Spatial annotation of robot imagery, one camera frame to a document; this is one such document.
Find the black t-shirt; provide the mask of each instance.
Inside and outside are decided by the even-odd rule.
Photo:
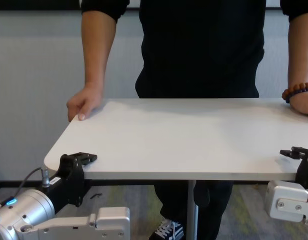
[[[116,21],[129,0],[83,0]],[[308,0],[281,0],[289,19],[308,13]],[[266,0],[141,0],[141,98],[257,98],[264,55]]]

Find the table top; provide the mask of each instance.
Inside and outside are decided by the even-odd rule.
[[[98,155],[85,178],[102,180],[294,180],[308,148],[308,116],[281,99],[109,99],[69,124],[44,159]]]

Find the floor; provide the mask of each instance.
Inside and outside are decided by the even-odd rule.
[[[308,240],[308,226],[269,218],[264,211],[265,191],[266,185],[234,186],[217,240]],[[0,189],[0,201],[14,192],[14,188]],[[101,207],[122,206],[130,208],[131,240],[147,240],[162,220],[161,203],[147,185],[93,187],[81,207],[68,205],[57,216],[88,216]]]

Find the sneaker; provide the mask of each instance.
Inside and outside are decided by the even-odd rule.
[[[148,240],[181,240],[183,237],[184,231],[181,224],[164,219]]]

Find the person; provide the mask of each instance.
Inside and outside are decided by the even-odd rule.
[[[67,103],[68,120],[89,117],[102,101],[108,56],[129,0],[83,0],[85,86]],[[308,0],[281,0],[289,16],[288,87],[308,83]],[[135,84],[140,98],[258,98],[264,55],[266,0],[141,0],[144,65]],[[291,106],[308,114],[308,92]],[[233,182],[201,181],[198,240],[216,239]],[[180,240],[186,232],[187,184],[155,185],[165,218],[150,240]]]

